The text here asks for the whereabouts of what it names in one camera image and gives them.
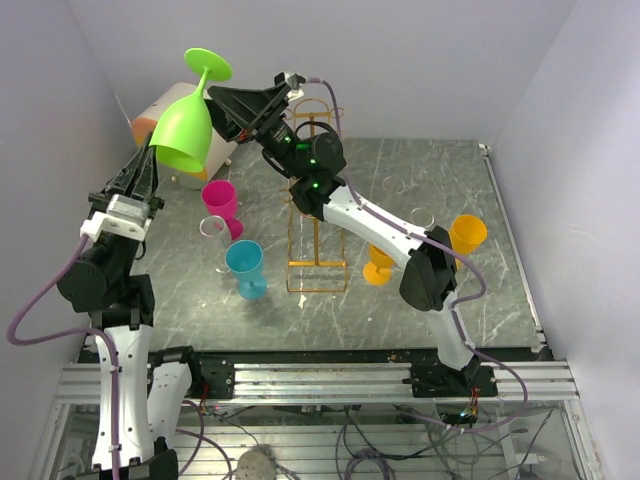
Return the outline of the green plastic wine glass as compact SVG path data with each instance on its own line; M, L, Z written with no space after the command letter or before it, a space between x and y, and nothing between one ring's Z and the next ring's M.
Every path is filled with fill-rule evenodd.
M200 47L184 53L186 65L199 75L195 90L173 102L160 116L151 136L156 160L178 171L195 174L204 169L212 139L212 122L204 99L208 82L225 82L232 77L229 63L218 54Z

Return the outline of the pink plastic wine glass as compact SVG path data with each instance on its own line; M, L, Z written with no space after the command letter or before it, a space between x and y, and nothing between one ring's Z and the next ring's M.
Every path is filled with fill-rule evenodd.
M213 180L201 191L201 199L211 215L223 218L233 241L240 238L244 227L236 218L238 198L234 185L226 180Z

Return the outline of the blue plastic wine glass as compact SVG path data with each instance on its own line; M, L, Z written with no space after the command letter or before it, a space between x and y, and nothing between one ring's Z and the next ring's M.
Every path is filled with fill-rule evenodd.
M252 240L233 243L225 254L226 266L237 282L238 293L247 300L256 300L266 294L267 280L264 276L264 253L261 246Z

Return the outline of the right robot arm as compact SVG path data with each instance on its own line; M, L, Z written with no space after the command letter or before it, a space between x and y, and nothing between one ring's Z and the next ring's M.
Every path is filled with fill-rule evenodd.
M457 266L449 232L403 221L362 197L346 176L338 122L312 118L297 127L286 121L292 89L285 83L264 90L211 87L206 101L215 131L238 144L257 142L262 156L291 180L289 194L303 215L360 237L402 268L401 298L429 316L442 387L465 394L476 383L481 354L458 314Z

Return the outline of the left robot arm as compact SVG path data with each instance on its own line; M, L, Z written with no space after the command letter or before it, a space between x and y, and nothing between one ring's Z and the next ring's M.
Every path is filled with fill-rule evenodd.
M90 247L57 282L77 313L90 317L100 366L100 420L86 479L176 479L172 447L183 400L203 387L193 347L152 354L155 296L147 274L131 272L164 206L155 149L145 139L126 166L89 196L80 228Z

